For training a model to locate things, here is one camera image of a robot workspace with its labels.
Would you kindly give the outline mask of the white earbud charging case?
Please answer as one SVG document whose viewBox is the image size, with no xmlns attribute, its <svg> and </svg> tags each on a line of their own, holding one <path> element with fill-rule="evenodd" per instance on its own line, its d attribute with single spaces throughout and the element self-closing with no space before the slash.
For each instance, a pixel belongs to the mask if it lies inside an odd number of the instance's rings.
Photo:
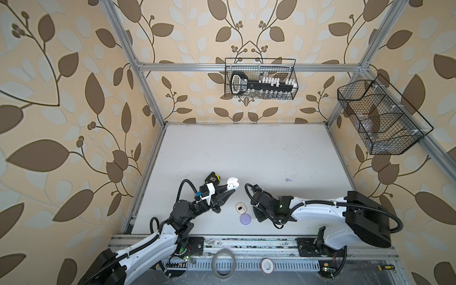
<svg viewBox="0 0 456 285">
<path fill-rule="evenodd" d="M 237 190 L 239 187 L 239 179 L 235 177 L 228 178 L 227 180 L 227 190 Z"/>
</svg>

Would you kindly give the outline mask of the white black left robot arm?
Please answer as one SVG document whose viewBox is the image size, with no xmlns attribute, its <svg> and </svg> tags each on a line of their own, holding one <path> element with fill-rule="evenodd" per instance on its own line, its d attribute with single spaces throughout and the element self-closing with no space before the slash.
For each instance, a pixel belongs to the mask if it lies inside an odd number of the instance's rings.
<svg viewBox="0 0 456 285">
<path fill-rule="evenodd" d="M 215 173 L 199 188 L 184 179 L 169 218 L 159 222 L 156 231 L 125 249 L 100 253 L 78 284 L 130 285 L 165 258 L 180 255 L 181 249 L 188 252 L 188 236 L 194 228 L 192 220 L 210 210 L 220 213 L 238 187 L 238 178 L 228 178 L 222 185 Z"/>
</svg>

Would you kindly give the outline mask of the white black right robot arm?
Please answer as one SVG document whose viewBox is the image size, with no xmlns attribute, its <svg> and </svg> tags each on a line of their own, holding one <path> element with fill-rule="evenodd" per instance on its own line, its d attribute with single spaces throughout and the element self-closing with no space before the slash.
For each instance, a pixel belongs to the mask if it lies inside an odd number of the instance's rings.
<svg viewBox="0 0 456 285">
<path fill-rule="evenodd" d="M 391 246 L 391 235 L 403 230 L 395 214 L 363 194 L 349 191 L 336 199 L 303 199 L 281 196 L 275 199 L 258 185 L 245 184 L 258 222 L 269 220 L 276 229 L 288 223 L 317 222 L 316 239 L 308 250 L 321 255 L 364 242 L 378 248 Z"/>
</svg>

